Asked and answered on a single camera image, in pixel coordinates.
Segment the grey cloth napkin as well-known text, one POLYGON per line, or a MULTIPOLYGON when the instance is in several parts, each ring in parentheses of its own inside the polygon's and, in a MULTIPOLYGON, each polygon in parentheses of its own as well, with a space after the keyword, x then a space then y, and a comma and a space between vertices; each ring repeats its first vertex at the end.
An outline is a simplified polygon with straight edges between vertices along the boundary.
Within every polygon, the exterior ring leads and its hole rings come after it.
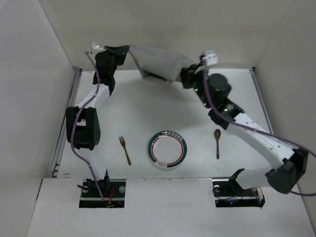
POLYGON ((182 69, 196 64, 181 53, 163 48, 130 45, 129 54, 143 78, 154 75, 170 82, 180 82, 182 69))

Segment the white plate with coloured rim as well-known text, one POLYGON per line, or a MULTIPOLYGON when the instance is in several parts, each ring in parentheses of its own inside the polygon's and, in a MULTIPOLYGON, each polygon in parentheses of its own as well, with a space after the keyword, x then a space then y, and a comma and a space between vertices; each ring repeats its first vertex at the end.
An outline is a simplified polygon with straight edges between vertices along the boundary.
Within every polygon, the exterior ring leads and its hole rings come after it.
POLYGON ((187 152, 188 146, 184 137, 171 130, 156 133, 149 140, 147 147, 149 160, 161 170, 179 167, 187 152))

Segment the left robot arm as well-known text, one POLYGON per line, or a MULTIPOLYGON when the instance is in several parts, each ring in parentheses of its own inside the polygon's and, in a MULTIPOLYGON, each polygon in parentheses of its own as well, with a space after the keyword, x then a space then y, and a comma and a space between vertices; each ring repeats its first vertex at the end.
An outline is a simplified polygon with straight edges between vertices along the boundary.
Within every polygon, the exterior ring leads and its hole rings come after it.
POLYGON ((93 177, 93 187, 101 197, 107 192, 107 182, 97 178, 91 158, 85 158, 79 151, 93 151, 101 140, 97 107, 112 95, 116 84, 115 71, 124 64, 128 51, 128 45, 101 47, 92 43, 91 50, 85 53, 95 70, 92 88, 78 105, 66 109, 67 141, 74 155, 88 166, 93 177))

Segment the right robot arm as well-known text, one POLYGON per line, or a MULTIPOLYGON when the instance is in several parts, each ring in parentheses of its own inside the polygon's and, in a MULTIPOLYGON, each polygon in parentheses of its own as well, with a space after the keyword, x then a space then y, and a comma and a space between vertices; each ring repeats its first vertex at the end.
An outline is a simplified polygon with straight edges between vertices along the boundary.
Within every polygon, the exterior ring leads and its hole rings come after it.
POLYGON ((232 87, 227 78, 222 74, 207 73, 201 67, 201 64, 193 64, 181 70, 183 88, 195 91, 216 125, 243 140, 268 161, 271 169, 264 175, 270 187, 282 194, 290 193, 306 172, 307 149, 290 146, 289 142, 263 130, 228 98, 232 87))

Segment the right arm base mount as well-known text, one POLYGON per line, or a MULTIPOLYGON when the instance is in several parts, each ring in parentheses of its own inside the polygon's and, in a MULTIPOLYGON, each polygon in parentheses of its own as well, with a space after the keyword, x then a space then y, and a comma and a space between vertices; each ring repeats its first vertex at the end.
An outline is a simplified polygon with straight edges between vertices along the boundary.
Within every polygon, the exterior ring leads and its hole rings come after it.
POLYGON ((243 189, 236 178, 244 169, 237 170, 230 177, 212 179, 212 194, 217 208, 224 207, 258 207, 265 204, 265 196, 261 188, 243 189))

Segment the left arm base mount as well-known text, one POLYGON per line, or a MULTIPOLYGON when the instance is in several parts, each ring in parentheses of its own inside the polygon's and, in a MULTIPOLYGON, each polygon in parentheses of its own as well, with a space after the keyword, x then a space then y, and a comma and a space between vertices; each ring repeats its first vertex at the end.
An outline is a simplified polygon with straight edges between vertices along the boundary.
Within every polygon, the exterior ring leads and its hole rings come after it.
POLYGON ((85 179, 81 185, 79 208, 124 208, 126 179, 110 179, 108 171, 102 180, 97 181, 102 197, 96 183, 92 179, 85 179))

